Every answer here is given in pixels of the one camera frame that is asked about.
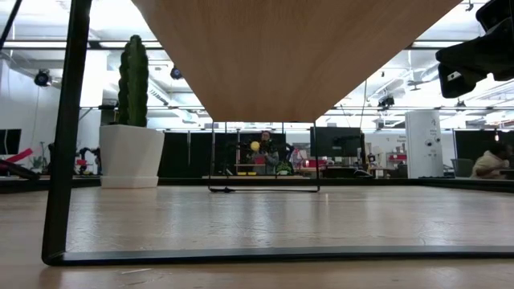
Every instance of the yellow ball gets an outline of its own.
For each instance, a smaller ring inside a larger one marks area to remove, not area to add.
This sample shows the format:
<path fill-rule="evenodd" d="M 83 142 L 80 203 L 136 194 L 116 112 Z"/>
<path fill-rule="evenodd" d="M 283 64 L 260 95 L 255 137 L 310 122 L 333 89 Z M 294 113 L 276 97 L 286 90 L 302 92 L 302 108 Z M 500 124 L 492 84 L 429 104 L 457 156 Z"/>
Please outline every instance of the yellow ball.
<path fill-rule="evenodd" d="M 260 148 L 260 144 L 257 141 L 252 141 L 250 144 L 250 149 L 254 152 L 258 152 Z"/>

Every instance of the cactus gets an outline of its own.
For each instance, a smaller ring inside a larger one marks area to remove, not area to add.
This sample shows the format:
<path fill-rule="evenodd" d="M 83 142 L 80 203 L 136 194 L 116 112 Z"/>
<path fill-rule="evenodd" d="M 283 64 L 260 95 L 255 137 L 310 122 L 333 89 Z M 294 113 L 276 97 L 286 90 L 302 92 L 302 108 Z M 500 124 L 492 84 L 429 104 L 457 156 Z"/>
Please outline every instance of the cactus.
<path fill-rule="evenodd" d="M 141 37 L 134 35 L 121 55 L 118 83 L 118 123 L 146 127 L 148 101 L 148 56 Z"/>

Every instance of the wooden floor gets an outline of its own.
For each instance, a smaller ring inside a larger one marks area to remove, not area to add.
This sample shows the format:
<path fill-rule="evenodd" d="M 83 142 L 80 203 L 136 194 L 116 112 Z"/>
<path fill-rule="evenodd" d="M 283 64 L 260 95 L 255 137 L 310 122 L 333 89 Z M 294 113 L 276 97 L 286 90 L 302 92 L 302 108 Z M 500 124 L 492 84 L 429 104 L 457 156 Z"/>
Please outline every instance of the wooden floor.
<path fill-rule="evenodd" d="M 9 288 L 512 288 L 514 261 L 375 261 L 49 268 L 46 193 L 0 195 L 0 284 Z M 414 187 L 208 194 L 76 189 L 68 250 L 514 245 L 514 196 Z"/>

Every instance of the white pillar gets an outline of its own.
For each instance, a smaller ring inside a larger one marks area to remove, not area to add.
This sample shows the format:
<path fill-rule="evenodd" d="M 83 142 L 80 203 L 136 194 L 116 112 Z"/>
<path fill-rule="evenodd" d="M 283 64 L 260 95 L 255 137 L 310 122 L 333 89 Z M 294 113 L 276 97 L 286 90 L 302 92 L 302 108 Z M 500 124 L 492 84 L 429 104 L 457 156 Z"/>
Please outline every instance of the white pillar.
<path fill-rule="evenodd" d="M 409 178 L 442 177 L 443 147 L 438 111 L 406 113 Z"/>
<path fill-rule="evenodd" d="M 82 95 L 80 97 L 80 107 L 98 107 L 102 104 L 104 97 L 104 85 L 108 81 L 107 77 L 107 55 L 106 51 L 88 51 L 86 55 L 86 67 L 84 69 L 84 79 L 82 81 Z M 77 149 L 95 149 L 100 145 L 100 120 L 101 111 L 87 109 L 80 110 L 80 116 L 87 115 L 79 121 L 79 131 L 77 134 Z M 95 157 L 91 153 L 86 153 L 88 164 L 95 163 Z M 96 165 L 88 166 L 88 170 L 93 169 L 96 173 Z"/>

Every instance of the person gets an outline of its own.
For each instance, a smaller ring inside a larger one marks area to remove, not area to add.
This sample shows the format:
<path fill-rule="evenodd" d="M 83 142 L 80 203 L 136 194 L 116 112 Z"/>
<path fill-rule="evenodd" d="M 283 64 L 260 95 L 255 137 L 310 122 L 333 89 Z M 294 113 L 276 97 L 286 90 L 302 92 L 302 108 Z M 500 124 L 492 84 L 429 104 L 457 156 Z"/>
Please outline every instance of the person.
<path fill-rule="evenodd" d="M 505 179 L 500 173 L 501 169 L 509 167 L 508 159 L 512 155 L 512 146 L 495 143 L 491 148 L 476 160 L 471 178 L 479 179 Z"/>
<path fill-rule="evenodd" d="M 259 151 L 253 153 L 251 159 L 254 164 L 265 164 L 254 167 L 254 172 L 258 175 L 275 174 L 275 167 L 279 164 L 279 152 L 273 149 L 269 131 L 263 131 L 261 133 Z"/>

